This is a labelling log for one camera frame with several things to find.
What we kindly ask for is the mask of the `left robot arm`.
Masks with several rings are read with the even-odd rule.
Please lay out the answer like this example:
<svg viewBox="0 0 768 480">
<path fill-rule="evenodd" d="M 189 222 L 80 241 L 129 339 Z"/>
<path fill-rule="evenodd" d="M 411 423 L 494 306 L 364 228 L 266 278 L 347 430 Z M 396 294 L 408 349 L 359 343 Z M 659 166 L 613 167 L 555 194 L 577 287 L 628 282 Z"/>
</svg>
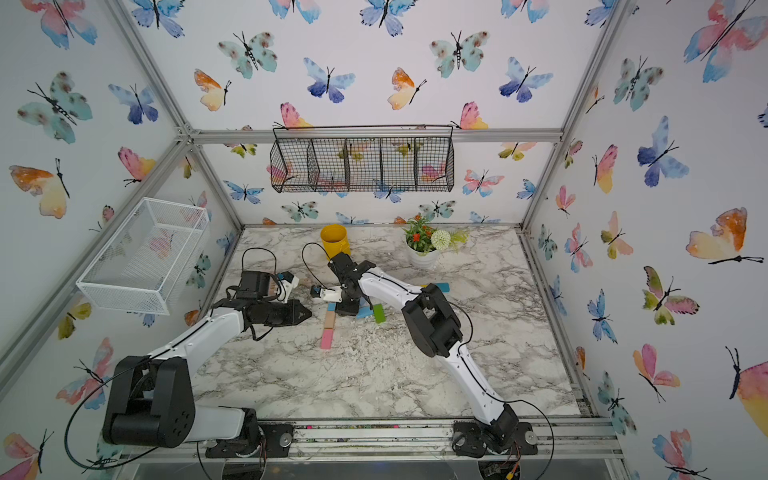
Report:
<svg viewBox="0 0 768 480">
<path fill-rule="evenodd" d="M 209 458 L 247 458 L 264 453 L 266 438 L 251 408 L 196 403 L 192 378 L 227 342 L 256 326 L 296 326 L 312 315 L 292 291 L 290 272 L 242 273 L 238 284 L 213 304 L 208 316 L 165 346 L 121 360 L 110 388 L 102 427 L 113 445 L 175 448 L 212 442 Z"/>
</svg>

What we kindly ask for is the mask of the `pink block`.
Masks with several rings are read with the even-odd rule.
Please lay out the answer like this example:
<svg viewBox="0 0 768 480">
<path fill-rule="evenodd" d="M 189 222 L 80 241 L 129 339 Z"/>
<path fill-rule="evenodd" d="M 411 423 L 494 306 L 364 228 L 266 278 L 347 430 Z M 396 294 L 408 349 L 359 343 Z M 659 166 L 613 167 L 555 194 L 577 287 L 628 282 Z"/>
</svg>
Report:
<svg viewBox="0 0 768 480">
<path fill-rule="evenodd" d="M 321 337 L 321 344 L 320 348 L 323 350 L 330 350 L 332 348 L 333 344 L 333 337 L 334 337 L 334 329 L 333 328 L 324 328 L 323 334 Z"/>
</svg>

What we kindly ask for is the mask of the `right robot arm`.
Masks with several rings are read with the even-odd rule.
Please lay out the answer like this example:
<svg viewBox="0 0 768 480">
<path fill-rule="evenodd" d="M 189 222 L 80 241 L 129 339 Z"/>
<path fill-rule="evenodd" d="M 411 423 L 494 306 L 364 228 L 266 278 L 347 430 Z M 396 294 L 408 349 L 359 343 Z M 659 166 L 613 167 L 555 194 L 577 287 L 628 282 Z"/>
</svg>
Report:
<svg viewBox="0 0 768 480">
<path fill-rule="evenodd" d="M 370 261 L 354 262 L 345 253 L 329 261 L 340 284 L 341 302 L 378 299 L 401 311 L 415 346 L 449 371 L 471 408 L 471 421 L 453 426 L 451 449 L 458 456 L 479 459 L 487 454 L 536 455 L 530 423 L 523 422 L 491 387 L 467 350 L 461 322 L 442 290 L 397 280 Z"/>
</svg>

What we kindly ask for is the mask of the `natural wood block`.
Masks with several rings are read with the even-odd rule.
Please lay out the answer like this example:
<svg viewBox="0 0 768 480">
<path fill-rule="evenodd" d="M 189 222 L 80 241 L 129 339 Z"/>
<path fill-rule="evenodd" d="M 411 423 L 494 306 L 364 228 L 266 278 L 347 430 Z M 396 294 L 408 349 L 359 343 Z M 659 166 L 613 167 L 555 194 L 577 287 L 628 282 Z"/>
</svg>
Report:
<svg viewBox="0 0 768 480">
<path fill-rule="evenodd" d="M 324 328 L 333 330 L 335 328 L 336 312 L 334 310 L 328 310 L 324 319 Z"/>
</svg>

